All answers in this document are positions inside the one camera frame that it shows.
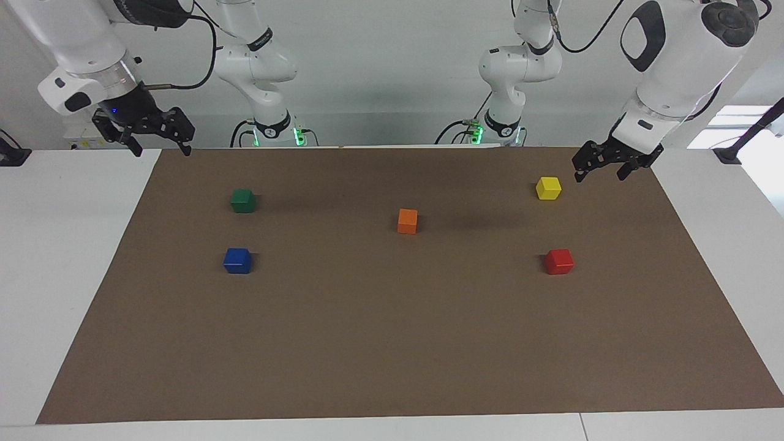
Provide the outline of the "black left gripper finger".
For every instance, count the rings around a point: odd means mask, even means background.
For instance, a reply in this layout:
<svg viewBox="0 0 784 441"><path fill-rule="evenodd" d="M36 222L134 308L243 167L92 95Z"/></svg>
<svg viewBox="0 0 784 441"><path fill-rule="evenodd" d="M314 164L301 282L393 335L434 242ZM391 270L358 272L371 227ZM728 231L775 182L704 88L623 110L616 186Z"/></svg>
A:
<svg viewBox="0 0 784 441"><path fill-rule="evenodd" d="M638 159L630 160L625 162L618 170L617 170L617 178L619 181L625 181L625 179L630 176L631 173L639 170L640 168L649 168L649 162L647 160L638 161Z"/></svg>
<svg viewBox="0 0 784 441"><path fill-rule="evenodd" d="M576 183L582 183L588 173L597 168L605 167L605 165L611 162L611 159L614 159L614 149L612 147L595 141L585 142L577 150L577 153L572 156Z"/></svg>

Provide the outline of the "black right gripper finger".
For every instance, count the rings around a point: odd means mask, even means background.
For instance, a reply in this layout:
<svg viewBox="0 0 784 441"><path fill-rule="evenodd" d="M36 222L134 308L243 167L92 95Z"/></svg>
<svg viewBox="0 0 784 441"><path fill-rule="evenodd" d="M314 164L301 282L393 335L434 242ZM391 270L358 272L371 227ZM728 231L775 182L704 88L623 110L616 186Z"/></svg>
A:
<svg viewBox="0 0 784 441"><path fill-rule="evenodd" d="M135 157L140 158L143 153L141 144L135 139L132 129L126 127L123 129L117 128L115 123L103 111L95 111L92 118L92 123L101 134L101 137L110 143L120 143L125 146Z"/></svg>
<svg viewBox="0 0 784 441"><path fill-rule="evenodd" d="M190 156L190 143L195 134L195 127L182 109L174 107L168 111L157 111L149 114L146 119L149 133L173 141L185 156Z"/></svg>

